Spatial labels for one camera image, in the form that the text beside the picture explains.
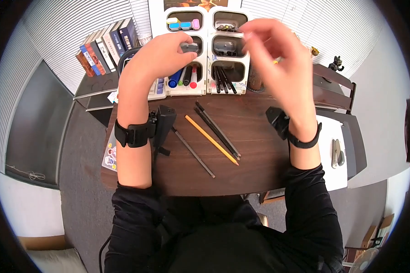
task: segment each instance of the black wrist strap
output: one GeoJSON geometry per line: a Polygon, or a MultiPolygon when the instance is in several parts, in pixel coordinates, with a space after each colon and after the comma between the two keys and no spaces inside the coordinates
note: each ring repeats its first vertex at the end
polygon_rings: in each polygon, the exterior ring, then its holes
{"type": "Polygon", "coordinates": [[[299,139],[297,139],[293,134],[288,133],[287,135],[287,139],[293,144],[295,145],[297,148],[301,148],[301,149],[309,149],[311,147],[314,147],[317,143],[317,140],[319,139],[319,133],[322,130],[322,122],[317,124],[317,132],[316,135],[314,136],[313,140],[310,142],[302,142],[299,139]]]}
{"type": "Polygon", "coordinates": [[[146,145],[147,139],[151,137],[148,122],[138,125],[129,125],[126,129],[121,127],[117,120],[115,120],[114,124],[114,135],[122,147],[126,147],[127,144],[131,148],[146,145]]]}

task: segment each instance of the yellow pencil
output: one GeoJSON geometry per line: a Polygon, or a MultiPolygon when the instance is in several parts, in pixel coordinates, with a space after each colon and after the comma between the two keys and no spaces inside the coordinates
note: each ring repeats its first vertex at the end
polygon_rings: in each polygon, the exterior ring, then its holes
{"type": "Polygon", "coordinates": [[[191,119],[188,115],[185,115],[185,118],[193,125],[196,127],[196,129],[199,130],[209,141],[211,141],[212,144],[214,144],[215,147],[217,147],[227,158],[230,159],[235,165],[238,165],[238,162],[232,157],[224,148],[222,148],[210,135],[208,135],[204,129],[202,129],[194,120],[191,119]]]}

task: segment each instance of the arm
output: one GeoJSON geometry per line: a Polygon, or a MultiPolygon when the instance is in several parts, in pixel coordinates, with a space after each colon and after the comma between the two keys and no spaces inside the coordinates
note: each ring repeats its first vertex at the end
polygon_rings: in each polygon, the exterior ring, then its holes
{"type": "MultiPolygon", "coordinates": [[[[174,74],[197,57],[182,53],[180,43],[192,43],[183,32],[154,38],[143,46],[123,70],[118,83],[117,120],[123,128],[147,122],[147,95],[152,82],[174,74]]],[[[161,247],[156,227],[164,215],[159,194],[152,186],[149,141],[139,148],[117,142],[118,187],[112,196],[115,209],[105,273],[137,272],[161,247]]]]}
{"type": "MultiPolygon", "coordinates": [[[[289,131],[310,142],[317,131],[313,101],[313,64],[298,38],[277,20],[257,19],[244,24],[246,49],[264,84],[290,117],[289,131]],[[274,58],[284,60],[273,64],[274,58]]],[[[290,144],[292,167],[284,175],[287,206],[286,233],[314,243],[325,256],[343,256],[337,213],[323,179],[319,146],[300,149],[290,144]]]]}

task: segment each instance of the green marker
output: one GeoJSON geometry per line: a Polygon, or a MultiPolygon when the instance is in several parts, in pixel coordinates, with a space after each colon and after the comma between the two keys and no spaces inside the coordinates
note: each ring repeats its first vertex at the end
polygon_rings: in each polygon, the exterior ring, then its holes
{"type": "Polygon", "coordinates": [[[179,86],[184,85],[183,79],[184,79],[184,75],[185,75],[186,70],[187,70],[187,67],[184,67],[184,69],[182,70],[182,73],[180,74],[180,78],[179,78],[179,82],[178,82],[179,86]]]}

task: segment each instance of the black sleeve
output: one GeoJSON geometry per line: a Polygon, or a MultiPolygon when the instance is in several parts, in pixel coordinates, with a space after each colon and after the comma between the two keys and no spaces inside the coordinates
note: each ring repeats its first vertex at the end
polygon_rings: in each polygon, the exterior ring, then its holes
{"type": "Polygon", "coordinates": [[[161,247],[156,230],[163,217],[159,194],[153,186],[137,189],[118,184],[112,205],[115,215],[104,272],[139,272],[161,247]]]}
{"type": "Polygon", "coordinates": [[[342,234],[324,174],[322,164],[310,170],[290,167],[285,173],[285,233],[313,243],[319,255],[341,259],[342,234]]]}

